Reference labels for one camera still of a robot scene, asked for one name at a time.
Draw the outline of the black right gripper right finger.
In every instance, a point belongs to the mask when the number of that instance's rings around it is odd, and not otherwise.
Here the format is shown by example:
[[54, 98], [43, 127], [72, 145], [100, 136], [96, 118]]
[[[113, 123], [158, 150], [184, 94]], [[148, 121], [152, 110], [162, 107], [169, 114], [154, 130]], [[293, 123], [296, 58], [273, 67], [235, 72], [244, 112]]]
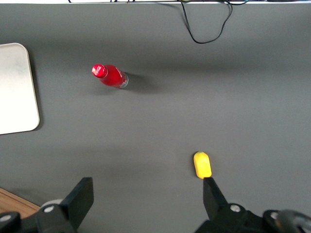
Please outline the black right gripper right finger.
[[213, 178], [203, 179], [203, 203], [208, 220], [197, 233], [263, 233], [262, 218], [225, 199]]

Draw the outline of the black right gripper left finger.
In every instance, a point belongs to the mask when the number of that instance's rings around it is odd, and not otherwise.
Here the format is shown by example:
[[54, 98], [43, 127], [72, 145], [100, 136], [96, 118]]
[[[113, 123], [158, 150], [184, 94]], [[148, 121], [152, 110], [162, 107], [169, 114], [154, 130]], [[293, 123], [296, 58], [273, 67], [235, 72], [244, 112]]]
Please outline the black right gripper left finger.
[[94, 202], [93, 179], [82, 178], [62, 200], [46, 202], [36, 213], [39, 233], [76, 233]]

